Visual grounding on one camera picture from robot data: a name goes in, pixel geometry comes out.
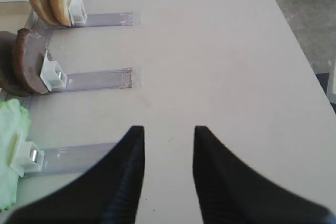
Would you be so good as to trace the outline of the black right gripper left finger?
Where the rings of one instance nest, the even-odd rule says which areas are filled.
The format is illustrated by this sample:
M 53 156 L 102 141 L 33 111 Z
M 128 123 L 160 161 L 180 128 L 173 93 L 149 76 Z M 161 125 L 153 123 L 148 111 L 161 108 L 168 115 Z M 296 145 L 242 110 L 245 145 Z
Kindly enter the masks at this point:
M 8 223 L 135 223 L 144 179 L 144 127 L 132 126 L 86 173 L 14 211 Z

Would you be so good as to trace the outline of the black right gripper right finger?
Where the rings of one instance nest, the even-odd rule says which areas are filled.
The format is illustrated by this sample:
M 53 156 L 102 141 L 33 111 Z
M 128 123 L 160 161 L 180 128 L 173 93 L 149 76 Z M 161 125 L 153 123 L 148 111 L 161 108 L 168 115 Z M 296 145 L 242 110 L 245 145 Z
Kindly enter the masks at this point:
M 204 223 L 335 223 L 328 208 L 254 171 L 206 126 L 194 130 L 193 177 Z

